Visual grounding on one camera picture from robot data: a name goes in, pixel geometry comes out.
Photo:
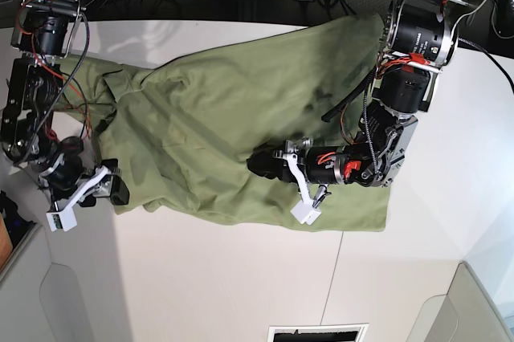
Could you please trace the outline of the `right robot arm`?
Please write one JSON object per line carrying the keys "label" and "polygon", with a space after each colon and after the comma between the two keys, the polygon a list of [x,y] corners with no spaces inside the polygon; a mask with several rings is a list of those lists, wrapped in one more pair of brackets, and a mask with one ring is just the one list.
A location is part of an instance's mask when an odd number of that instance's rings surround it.
{"label": "right robot arm", "polygon": [[[7,82],[1,148],[15,167],[31,167],[53,212],[61,204],[94,206],[101,197],[115,206],[129,202],[117,160],[87,167],[81,158],[84,141],[92,133],[90,104],[75,81],[85,56],[80,55],[68,74],[58,62],[68,56],[78,27],[88,25],[85,10],[85,0],[22,0],[11,39],[21,56],[14,60]],[[71,106],[83,116],[83,127],[79,135],[59,139],[52,119],[69,89],[83,98]]]}

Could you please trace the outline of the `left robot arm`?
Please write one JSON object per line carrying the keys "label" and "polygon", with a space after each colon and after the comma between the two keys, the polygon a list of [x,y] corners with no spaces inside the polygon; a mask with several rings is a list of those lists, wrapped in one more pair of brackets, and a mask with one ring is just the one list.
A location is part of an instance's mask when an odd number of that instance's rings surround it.
{"label": "left robot arm", "polygon": [[439,74],[459,44],[459,24],[487,0],[395,0],[380,40],[377,62],[365,78],[323,116],[342,116],[363,99],[356,136],[344,146],[315,146],[311,139],[287,140],[259,150],[248,169],[268,179],[293,183],[300,206],[316,208],[330,185],[386,187],[405,159],[418,123],[429,109]]}

